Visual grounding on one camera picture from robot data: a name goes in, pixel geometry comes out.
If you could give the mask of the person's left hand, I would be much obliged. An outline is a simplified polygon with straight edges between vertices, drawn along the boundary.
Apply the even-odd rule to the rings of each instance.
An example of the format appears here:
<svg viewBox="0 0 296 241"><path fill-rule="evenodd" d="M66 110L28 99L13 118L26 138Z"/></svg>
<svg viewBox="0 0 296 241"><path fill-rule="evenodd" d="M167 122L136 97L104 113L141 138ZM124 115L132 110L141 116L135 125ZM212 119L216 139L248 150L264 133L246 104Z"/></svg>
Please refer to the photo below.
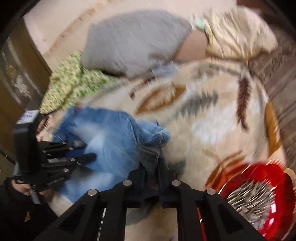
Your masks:
<svg viewBox="0 0 296 241"><path fill-rule="evenodd" d="M17 184L15 182L15 179L12 179L11 185L16 191L18 191L26 196L29 196L31 194L31 191L32 191L31 187L27 184Z"/></svg>

